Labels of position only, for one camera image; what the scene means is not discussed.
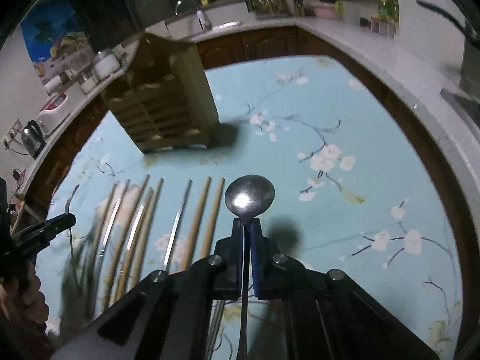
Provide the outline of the left hand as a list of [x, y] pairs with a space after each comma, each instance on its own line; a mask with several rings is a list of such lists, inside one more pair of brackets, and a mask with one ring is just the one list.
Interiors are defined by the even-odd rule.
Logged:
[[49, 306], [41, 292], [41, 281], [35, 267], [28, 262], [27, 286], [19, 290], [19, 281], [14, 278], [1, 283], [1, 311], [7, 320], [17, 328], [46, 329], [49, 318]]

